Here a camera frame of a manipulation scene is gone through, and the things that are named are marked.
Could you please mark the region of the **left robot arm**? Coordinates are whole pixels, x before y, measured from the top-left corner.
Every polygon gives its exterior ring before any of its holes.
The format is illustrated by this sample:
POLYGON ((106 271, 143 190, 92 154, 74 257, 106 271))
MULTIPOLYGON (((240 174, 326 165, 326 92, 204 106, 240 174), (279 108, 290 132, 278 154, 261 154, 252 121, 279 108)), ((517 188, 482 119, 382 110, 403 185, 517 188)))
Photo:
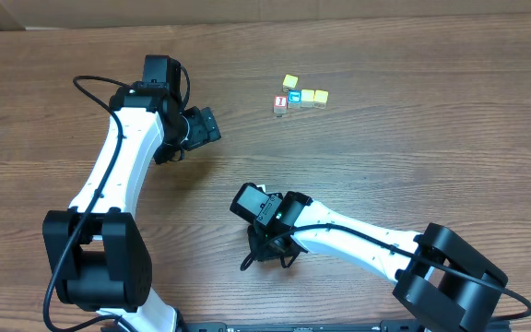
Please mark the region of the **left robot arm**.
POLYGON ((185 331, 182 314, 152 288, 152 262, 136 226, 138 198, 151 162, 180 161, 185 152, 219 140, 210 109, 188 107, 167 81, 119 83, 110 101, 108 133, 91 173, 65 210, 51 210, 42 236, 52 275, 42 319, 57 330, 57 297, 94 318, 76 331, 110 321, 117 331, 185 331))

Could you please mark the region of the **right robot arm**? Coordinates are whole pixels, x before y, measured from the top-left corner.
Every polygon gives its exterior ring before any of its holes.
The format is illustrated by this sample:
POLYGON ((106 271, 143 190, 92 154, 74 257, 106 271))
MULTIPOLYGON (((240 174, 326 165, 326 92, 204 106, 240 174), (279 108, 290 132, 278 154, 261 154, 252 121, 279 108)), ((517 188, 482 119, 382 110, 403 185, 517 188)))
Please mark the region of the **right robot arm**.
POLYGON ((267 194, 246 183, 230 210, 249 222, 242 263, 300 253, 332 255, 386 279, 393 294, 430 331, 484 331, 507 285, 506 274, 454 231, 394 231, 346 217, 299 192, 267 194))

